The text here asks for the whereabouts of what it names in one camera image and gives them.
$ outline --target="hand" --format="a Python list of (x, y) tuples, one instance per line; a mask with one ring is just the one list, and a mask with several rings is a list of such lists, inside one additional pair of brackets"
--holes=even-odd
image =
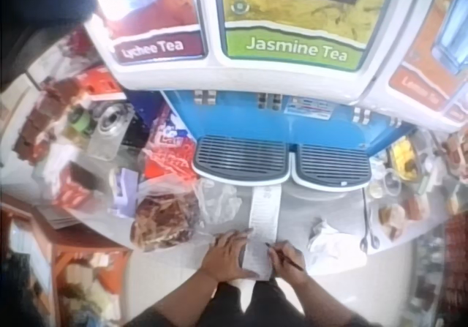
[[(299, 271), (296, 267), (282, 261), (276, 252), (283, 252), (285, 256), (297, 263), (304, 271)], [(307, 282), (309, 275), (306, 273), (306, 261), (300, 250), (297, 250), (288, 241), (276, 243), (268, 249), (271, 263), (278, 277), (288, 282), (292, 287), (302, 285)]]
[(217, 282), (229, 282), (238, 278), (255, 278), (257, 274), (239, 266), (239, 255), (247, 243), (250, 231), (240, 233), (231, 230), (216, 237), (203, 259), (200, 270)]

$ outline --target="blue dispenser panel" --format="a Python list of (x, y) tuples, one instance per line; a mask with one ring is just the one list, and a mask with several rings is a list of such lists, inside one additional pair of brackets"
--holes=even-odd
[(390, 118), (372, 113), (367, 125), (354, 123), (354, 107), (283, 96), (273, 110), (271, 94), (259, 108), (258, 94), (218, 91), (215, 105), (195, 104), (193, 91), (165, 91), (167, 101), (195, 139), (205, 135), (295, 144), (365, 149), (369, 155), (405, 135), (410, 125), (390, 127)]

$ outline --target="menu image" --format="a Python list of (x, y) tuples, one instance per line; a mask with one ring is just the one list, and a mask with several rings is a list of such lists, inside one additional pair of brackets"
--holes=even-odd
[(467, 122), (468, 116), (468, 83), (464, 84), (463, 94), (449, 104), (445, 115), (456, 122)]
[(121, 63), (203, 56), (195, 0), (99, 0), (109, 46)]
[(390, 86), (448, 118), (467, 120), (468, 0), (434, 0)]
[(357, 70), (385, 0), (218, 0), (226, 55)]

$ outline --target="person writing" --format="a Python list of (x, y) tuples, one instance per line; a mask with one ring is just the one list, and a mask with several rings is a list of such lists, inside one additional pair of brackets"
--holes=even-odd
[[(303, 254), (287, 241), (269, 248), (265, 246), (265, 249), (268, 249), (275, 274), (289, 283), (297, 294), (304, 315), (286, 299), (275, 279), (255, 283), (251, 304), (243, 313), (240, 290), (227, 282), (256, 277), (239, 265), (247, 236), (248, 233), (238, 231), (217, 236), (193, 276), (125, 326), (369, 326), (306, 273)], [(301, 269), (291, 265), (291, 261)]]

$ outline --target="receipt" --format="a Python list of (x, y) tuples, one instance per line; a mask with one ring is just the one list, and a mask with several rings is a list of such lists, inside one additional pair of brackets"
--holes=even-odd
[(281, 185), (254, 187), (250, 208), (249, 242), (246, 245), (242, 268), (259, 275), (260, 281), (268, 281), (272, 267), (265, 243), (276, 242), (278, 232)]

